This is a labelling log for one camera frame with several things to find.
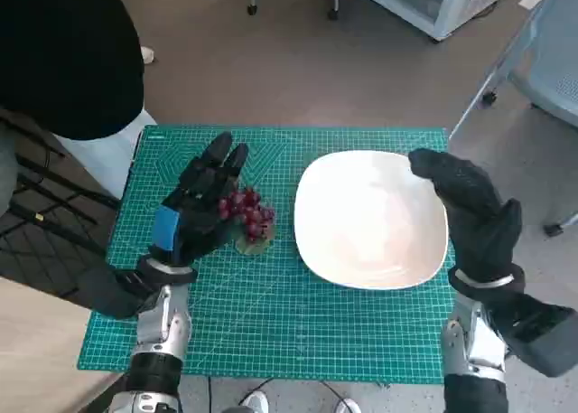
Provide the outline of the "right black gloved robot hand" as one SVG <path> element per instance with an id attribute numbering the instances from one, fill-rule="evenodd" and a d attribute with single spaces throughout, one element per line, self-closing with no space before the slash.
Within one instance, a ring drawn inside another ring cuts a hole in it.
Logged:
<path id="1" fill-rule="evenodd" d="M 504 202 L 488 174 L 469 160 L 426 148 L 410 152 L 408 159 L 412 173 L 431 181 L 443 202 L 460 275 L 478 284 L 516 277 L 513 251 L 522 229 L 520 202 Z"/>

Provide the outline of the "left bare black robot hand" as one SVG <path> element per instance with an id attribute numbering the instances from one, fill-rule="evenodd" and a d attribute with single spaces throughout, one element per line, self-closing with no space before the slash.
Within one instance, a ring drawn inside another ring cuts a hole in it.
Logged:
<path id="1" fill-rule="evenodd" d="M 225 243 L 231 219 L 222 203 L 238 188 L 247 156 L 248 146 L 223 132 L 190 160 L 154 215 L 152 258 L 184 267 Z"/>

